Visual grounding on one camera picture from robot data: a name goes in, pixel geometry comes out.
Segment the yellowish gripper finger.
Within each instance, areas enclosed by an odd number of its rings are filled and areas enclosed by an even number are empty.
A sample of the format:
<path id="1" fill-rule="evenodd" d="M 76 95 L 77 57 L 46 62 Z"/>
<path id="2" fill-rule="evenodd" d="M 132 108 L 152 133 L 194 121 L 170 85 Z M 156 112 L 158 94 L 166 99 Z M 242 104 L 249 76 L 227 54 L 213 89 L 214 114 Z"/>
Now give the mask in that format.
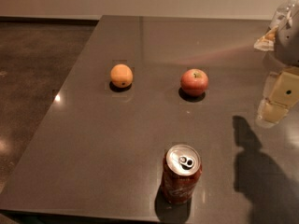
<path id="1" fill-rule="evenodd" d="M 299 102 L 299 67 L 271 72 L 264 85 L 256 122 L 258 124 L 278 124 Z"/>
<path id="2" fill-rule="evenodd" d="M 274 26 L 265 35 L 261 36 L 253 45 L 253 47 L 260 51 L 273 51 L 276 43 L 276 33 L 278 26 Z"/>

